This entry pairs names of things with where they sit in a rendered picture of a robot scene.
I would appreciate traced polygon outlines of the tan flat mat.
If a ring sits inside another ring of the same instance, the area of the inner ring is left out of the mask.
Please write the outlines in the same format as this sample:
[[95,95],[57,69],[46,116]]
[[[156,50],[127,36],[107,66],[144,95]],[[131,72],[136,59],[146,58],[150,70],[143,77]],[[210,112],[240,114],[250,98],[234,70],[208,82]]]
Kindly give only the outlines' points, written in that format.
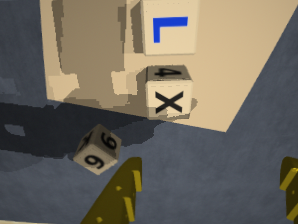
[[146,68],[185,65],[190,117],[226,132],[298,0],[200,0],[196,53],[143,54],[141,0],[40,0],[47,99],[147,117]]

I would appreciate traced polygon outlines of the beige wooden letter block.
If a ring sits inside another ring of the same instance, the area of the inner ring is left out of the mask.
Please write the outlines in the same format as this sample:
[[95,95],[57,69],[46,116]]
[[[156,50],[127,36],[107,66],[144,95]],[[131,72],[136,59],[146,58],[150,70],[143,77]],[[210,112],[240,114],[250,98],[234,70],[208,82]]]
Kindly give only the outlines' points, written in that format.
[[80,141],[73,160],[99,175],[118,162],[122,140],[96,125]]
[[147,119],[188,119],[193,81],[185,65],[146,68]]
[[145,56],[196,53],[200,0],[141,0]]

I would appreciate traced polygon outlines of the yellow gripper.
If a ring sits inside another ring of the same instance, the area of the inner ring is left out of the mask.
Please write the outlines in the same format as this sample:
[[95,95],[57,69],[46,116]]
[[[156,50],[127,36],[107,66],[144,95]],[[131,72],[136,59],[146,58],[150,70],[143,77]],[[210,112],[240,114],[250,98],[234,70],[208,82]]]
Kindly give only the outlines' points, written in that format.
[[[286,191],[287,219],[298,224],[298,159],[281,164],[280,189]],[[116,171],[80,224],[129,224],[135,221],[136,192],[142,191],[142,159],[131,157]]]

